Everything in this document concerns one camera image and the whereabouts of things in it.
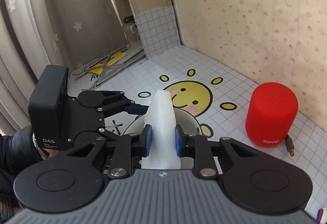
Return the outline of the red cylindrical speaker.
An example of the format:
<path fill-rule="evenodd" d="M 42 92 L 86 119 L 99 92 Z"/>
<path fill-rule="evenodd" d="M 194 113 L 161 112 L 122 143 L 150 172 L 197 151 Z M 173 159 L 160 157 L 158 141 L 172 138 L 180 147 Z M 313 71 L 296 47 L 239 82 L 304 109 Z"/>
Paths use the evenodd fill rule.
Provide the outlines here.
<path fill-rule="evenodd" d="M 253 91 L 245 131 L 258 146 L 273 147 L 286 138 L 298 112 L 298 100 L 287 86 L 269 82 Z"/>

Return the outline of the metal folding rack yellow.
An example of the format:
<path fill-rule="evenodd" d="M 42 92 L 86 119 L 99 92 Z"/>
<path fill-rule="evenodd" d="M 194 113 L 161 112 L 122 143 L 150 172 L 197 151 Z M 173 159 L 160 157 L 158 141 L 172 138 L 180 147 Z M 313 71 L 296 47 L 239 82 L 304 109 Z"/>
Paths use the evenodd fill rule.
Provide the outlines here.
<path fill-rule="evenodd" d="M 144 58 L 145 51 L 137 42 L 118 47 L 73 71 L 70 89 L 95 90 Z"/>

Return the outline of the white cloth purple trim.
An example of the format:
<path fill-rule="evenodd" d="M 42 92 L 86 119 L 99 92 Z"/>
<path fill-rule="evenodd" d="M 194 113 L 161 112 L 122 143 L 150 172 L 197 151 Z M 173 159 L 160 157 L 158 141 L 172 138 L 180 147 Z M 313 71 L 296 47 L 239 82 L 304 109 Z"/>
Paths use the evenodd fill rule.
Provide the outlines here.
<path fill-rule="evenodd" d="M 327 207 L 318 210 L 316 222 L 319 224 L 327 224 Z"/>

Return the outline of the wooden shelf unit left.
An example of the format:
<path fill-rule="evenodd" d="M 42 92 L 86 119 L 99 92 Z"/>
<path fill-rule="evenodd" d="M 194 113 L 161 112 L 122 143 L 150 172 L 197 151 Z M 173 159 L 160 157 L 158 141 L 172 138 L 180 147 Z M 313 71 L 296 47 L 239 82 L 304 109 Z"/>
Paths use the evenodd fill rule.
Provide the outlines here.
<path fill-rule="evenodd" d="M 146 58 L 159 56 L 181 44 L 172 0 L 128 1 Z"/>

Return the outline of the yellow white ceramic bowl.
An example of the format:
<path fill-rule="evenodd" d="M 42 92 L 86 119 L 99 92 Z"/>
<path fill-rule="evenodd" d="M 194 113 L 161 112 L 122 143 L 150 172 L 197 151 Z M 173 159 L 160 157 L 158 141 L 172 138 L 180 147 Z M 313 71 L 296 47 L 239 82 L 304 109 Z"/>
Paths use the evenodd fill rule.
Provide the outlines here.
<path fill-rule="evenodd" d="M 183 109 L 174 108 L 176 124 L 180 125 L 185 134 L 203 135 L 201 126 L 197 119 L 189 112 Z M 145 116 L 138 115 L 137 118 L 127 127 L 124 134 L 140 134 L 145 125 Z"/>

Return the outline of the white sponge block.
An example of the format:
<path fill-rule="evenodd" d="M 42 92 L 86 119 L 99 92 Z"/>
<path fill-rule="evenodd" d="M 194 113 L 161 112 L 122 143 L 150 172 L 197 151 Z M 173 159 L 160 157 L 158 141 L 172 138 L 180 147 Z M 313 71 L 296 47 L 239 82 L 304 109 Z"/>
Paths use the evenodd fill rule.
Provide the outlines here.
<path fill-rule="evenodd" d="M 144 124 L 151 125 L 152 141 L 149 156 L 142 158 L 142 169 L 173 170 L 181 168 L 177 156 L 176 118 L 168 91 L 158 90 L 145 114 Z"/>

